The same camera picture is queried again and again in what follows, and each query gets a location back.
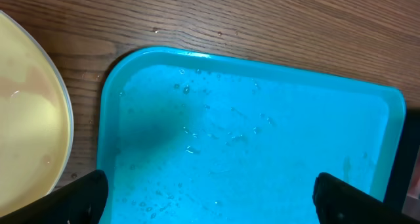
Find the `yellow plate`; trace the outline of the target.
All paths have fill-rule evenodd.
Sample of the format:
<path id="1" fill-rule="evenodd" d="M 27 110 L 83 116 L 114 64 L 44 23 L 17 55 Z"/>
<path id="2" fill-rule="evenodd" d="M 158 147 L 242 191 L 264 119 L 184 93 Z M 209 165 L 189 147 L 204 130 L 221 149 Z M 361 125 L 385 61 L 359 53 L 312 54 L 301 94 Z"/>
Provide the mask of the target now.
<path id="1" fill-rule="evenodd" d="M 51 58 L 1 13 L 1 215 L 50 193 L 73 142 L 66 86 Z"/>

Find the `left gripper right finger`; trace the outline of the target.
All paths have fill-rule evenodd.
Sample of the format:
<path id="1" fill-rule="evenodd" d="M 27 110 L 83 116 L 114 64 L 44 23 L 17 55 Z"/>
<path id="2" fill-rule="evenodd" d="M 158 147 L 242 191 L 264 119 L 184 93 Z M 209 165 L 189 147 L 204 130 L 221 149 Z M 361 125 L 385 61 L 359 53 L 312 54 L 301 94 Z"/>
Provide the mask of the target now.
<path id="1" fill-rule="evenodd" d="M 312 199 L 320 224 L 419 224 L 325 172 L 315 180 Z"/>

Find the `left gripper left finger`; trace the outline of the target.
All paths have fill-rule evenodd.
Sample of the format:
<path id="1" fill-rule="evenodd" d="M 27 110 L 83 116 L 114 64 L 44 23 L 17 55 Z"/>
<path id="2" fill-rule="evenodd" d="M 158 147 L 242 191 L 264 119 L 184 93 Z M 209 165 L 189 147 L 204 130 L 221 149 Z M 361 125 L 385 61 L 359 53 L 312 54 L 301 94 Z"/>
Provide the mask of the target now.
<path id="1" fill-rule="evenodd" d="M 97 224 L 108 198 L 108 180 L 94 170 L 1 218 L 1 224 Z"/>

